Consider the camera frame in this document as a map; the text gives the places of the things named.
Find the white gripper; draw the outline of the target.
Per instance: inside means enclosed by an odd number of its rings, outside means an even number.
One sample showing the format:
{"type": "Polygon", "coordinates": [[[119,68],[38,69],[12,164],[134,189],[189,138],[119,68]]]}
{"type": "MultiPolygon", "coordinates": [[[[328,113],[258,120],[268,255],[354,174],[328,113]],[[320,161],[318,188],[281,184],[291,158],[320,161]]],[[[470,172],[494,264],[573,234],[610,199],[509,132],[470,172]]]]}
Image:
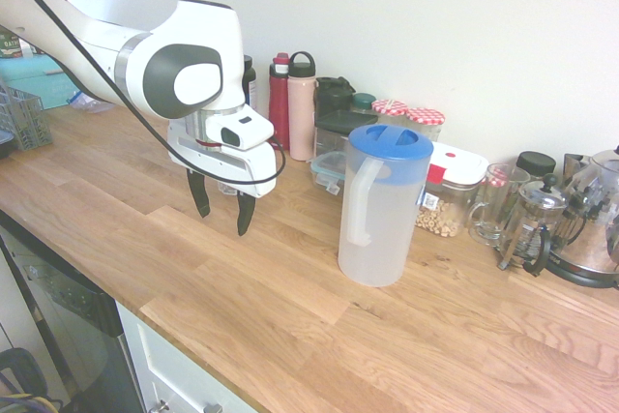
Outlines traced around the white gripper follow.
{"type": "MultiPolygon", "coordinates": [[[[276,180],[249,185],[241,185],[239,181],[264,180],[275,175],[277,166],[273,147],[268,142],[262,142],[247,151],[226,145],[210,150],[185,132],[183,120],[169,122],[167,142],[186,161],[222,178],[224,184],[240,191],[237,192],[237,231],[239,236],[245,235],[251,224],[256,198],[272,191],[276,180]]],[[[188,170],[187,178],[196,210],[201,218],[205,218],[210,214],[211,208],[204,175],[188,170]]]]}

